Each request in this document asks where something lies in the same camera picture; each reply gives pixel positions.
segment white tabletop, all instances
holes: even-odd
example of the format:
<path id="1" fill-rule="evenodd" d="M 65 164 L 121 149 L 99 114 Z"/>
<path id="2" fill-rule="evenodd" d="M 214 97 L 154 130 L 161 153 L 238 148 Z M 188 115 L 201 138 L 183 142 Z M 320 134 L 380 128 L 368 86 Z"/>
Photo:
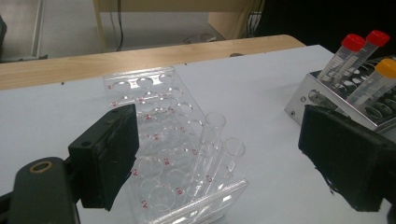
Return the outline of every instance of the white tabletop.
<path id="1" fill-rule="evenodd" d="M 226 117 L 223 137 L 246 144 L 239 169 L 250 185 L 219 223 L 387 223 L 388 202 L 379 213 L 359 213 L 330 193 L 283 110 L 304 75 L 331 57 L 312 46 L 175 65 L 203 112 Z M 23 165 L 66 159 L 68 145 L 108 111 L 101 78 L 0 91 L 0 106 L 0 195 Z M 110 213 L 78 204 L 82 223 L 134 223 L 130 209 L 123 190 Z"/>

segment transparent plastic tray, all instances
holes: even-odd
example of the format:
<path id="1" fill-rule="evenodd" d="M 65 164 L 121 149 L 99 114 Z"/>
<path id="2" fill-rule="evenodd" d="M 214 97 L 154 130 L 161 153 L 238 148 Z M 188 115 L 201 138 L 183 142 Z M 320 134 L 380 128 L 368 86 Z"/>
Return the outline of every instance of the transparent plastic tray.
<path id="1" fill-rule="evenodd" d="M 125 183 L 135 221 L 209 223 L 222 217 L 248 182 L 235 172 L 203 198 L 193 201 L 186 192 L 205 116 L 175 69 L 107 75 L 104 83 L 110 109 L 136 105 L 140 148 Z"/>

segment tube cap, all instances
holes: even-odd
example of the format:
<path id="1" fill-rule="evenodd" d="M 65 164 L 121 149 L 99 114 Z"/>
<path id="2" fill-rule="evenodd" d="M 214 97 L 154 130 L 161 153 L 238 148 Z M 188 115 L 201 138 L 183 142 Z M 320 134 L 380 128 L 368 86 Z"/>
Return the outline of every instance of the tube cap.
<path id="1" fill-rule="evenodd" d="M 361 48 L 363 48 L 364 44 L 366 41 L 363 39 L 363 37 L 359 35 L 354 35 L 354 34 L 349 34 L 347 35 L 343 42 L 341 44 L 352 51 L 359 51 Z"/>
<path id="2" fill-rule="evenodd" d="M 383 47 L 390 40 L 390 36 L 384 32 L 373 30 L 367 35 L 366 40 L 378 47 Z"/>
<path id="3" fill-rule="evenodd" d="M 383 59 L 376 65 L 375 71 L 384 77 L 396 78 L 396 61 Z"/>

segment test tube rack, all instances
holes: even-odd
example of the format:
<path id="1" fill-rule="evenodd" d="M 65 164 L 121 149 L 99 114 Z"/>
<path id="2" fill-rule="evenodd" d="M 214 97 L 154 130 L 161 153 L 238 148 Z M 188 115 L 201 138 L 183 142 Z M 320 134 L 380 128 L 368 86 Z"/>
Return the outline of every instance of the test tube rack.
<path id="1" fill-rule="evenodd" d="M 205 197 L 193 201 L 186 192 L 181 177 L 193 170 L 205 116 L 175 69 L 111 74 L 104 76 L 104 84 L 110 109 L 136 106 L 140 148 L 124 185 L 136 223 L 210 223 L 224 216 L 248 181 L 236 171 L 222 188 Z M 169 186 L 176 195 L 166 214 L 156 216 L 157 208 L 150 204 L 154 186 Z"/>
<path id="2" fill-rule="evenodd" d="M 386 58 L 396 59 L 391 55 Z M 337 86 L 325 84 L 317 79 L 320 71 L 305 76 L 300 87 L 291 97 L 285 111 L 299 124 L 303 122 L 305 105 L 319 105 L 330 109 L 342 110 L 360 125 L 377 133 L 387 133 L 396 126 L 396 88 L 384 94 L 364 112 L 360 112 L 347 101 L 347 96 L 375 70 L 383 58 L 365 62 L 348 80 Z"/>

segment floor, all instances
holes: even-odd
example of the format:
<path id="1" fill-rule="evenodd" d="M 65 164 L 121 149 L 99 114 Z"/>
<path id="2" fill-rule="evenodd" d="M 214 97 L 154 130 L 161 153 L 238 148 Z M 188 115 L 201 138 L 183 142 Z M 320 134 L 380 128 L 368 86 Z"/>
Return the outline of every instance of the floor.
<path id="1" fill-rule="evenodd" d="M 2 60 L 32 58 L 39 1 L 0 0 L 0 14 L 8 27 L 1 51 Z M 42 1 L 41 32 L 36 56 L 60 58 L 101 52 L 92 0 Z M 120 44 L 117 13 L 102 13 L 101 17 L 107 50 L 115 51 Z M 223 39 L 207 23 L 207 18 L 206 12 L 122 13 L 124 38 L 121 50 L 181 45 L 206 41 L 209 37 Z"/>

